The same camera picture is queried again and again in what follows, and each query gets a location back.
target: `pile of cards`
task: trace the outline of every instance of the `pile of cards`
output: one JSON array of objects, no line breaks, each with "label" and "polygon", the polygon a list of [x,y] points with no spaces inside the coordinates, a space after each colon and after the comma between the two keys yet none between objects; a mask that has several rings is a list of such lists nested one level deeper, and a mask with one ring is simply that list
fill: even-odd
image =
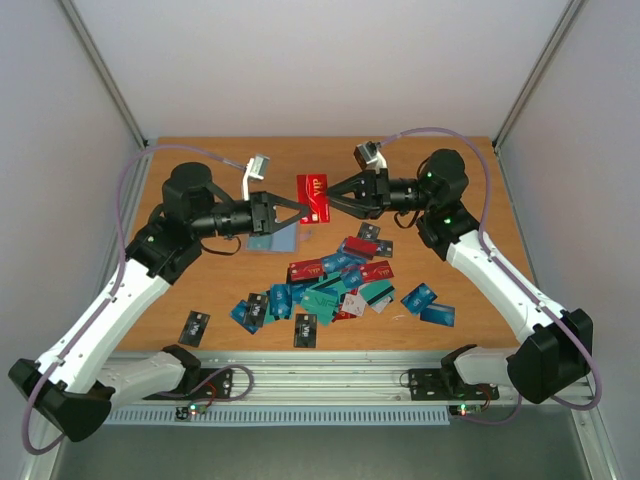
[{"label": "pile of cards", "polygon": [[446,327],[453,327],[456,310],[449,305],[433,303],[438,296],[427,285],[421,283],[401,302],[412,315],[420,315],[420,320]]},{"label": "pile of cards", "polygon": [[298,304],[307,313],[296,315],[294,346],[315,348],[318,323],[328,326],[360,317],[367,306],[381,313],[395,299],[395,288],[387,260],[367,263],[374,257],[393,257],[393,242],[379,240],[379,233],[379,227],[363,222],[358,235],[347,237],[336,253],[289,264],[286,283],[249,294],[231,318],[253,335],[265,325],[291,318]]}]

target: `vent grille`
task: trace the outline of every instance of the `vent grille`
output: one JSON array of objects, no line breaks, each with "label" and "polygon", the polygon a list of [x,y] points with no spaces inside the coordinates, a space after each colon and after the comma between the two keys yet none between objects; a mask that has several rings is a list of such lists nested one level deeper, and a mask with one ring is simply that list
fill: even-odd
[{"label": "vent grille", "polygon": [[258,427],[296,425],[449,425],[443,406],[283,407],[214,406],[204,415],[186,415],[182,407],[131,406],[113,412],[108,425],[189,425]]}]

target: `red card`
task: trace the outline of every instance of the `red card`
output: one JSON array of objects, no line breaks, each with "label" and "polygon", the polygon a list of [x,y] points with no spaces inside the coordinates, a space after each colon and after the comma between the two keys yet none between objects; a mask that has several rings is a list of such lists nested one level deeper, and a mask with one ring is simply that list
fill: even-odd
[{"label": "red card", "polygon": [[289,279],[291,282],[314,280],[323,275],[324,268],[322,268],[322,260],[319,258],[289,264]]},{"label": "red card", "polygon": [[378,251],[378,244],[357,237],[348,237],[342,251],[371,260]]},{"label": "red card", "polygon": [[349,312],[338,312],[331,322],[335,322],[336,320],[346,320],[347,318],[356,318],[356,315]]},{"label": "red card", "polygon": [[329,223],[327,185],[325,174],[298,175],[298,202],[311,209],[310,215],[302,217],[300,223]]},{"label": "red card", "polygon": [[386,260],[383,262],[368,263],[360,265],[360,272],[364,283],[377,282],[386,278],[393,278],[393,271]]}]

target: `white wall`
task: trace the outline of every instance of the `white wall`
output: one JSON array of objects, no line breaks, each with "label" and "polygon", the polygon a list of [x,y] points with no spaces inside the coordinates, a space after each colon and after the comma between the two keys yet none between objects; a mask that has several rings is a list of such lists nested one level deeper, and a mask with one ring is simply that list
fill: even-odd
[{"label": "white wall", "polygon": [[148,138],[494,136],[566,0],[76,0]]},{"label": "white wall", "polygon": [[625,478],[640,440],[640,3],[591,0],[503,149],[543,288],[595,324]]},{"label": "white wall", "polygon": [[135,145],[52,0],[0,2],[0,477],[23,458],[6,372],[90,303]]}]

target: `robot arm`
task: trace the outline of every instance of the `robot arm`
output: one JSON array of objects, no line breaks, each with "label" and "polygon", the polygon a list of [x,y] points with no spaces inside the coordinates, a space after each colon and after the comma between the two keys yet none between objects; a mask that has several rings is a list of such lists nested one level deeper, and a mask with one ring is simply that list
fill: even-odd
[{"label": "robot arm", "polygon": [[[252,172],[263,175],[264,167],[256,165]],[[200,257],[203,238],[272,234],[309,213],[307,206],[267,192],[232,200],[200,163],[176,167],[162,194],[162,204],[126,249],[126,268],[117,293],[110,294],[118,278],[114,274],[62,339],[37,361],[20,359],[9,371],[28,398],[53,368],[35,408],[72,441],[91,435],[119,406],[161,391],[186,394],[196,385],[200,362],[178,346],[117,369],[102,371],[102,367],[140,315]],[[277,205],[298,213],[278,222]],[[105,300],[108,304],[90,323]],[[62,359],[63,349],[81,329],[86,330]]]},{"label": "robot arm", "polygon": [[569,313],[547,297],[502,255],[486,232],[480,237],[480,224],[460,201],[469,179],[458,152],[434,152],[415,179],[390,179],[386,160],[372,142],[356,147],[354,156],[363,171],[328,189],[331,206],[357,218],[416,212],[422,242],[473,282],[521,344],[515,351],[475,345],[459,349],[453,359],[458,382],[513,385],[530,402],[541,403],[589,373],[584,356],[550,315],[589,353],[591,319],[579,309]]}]

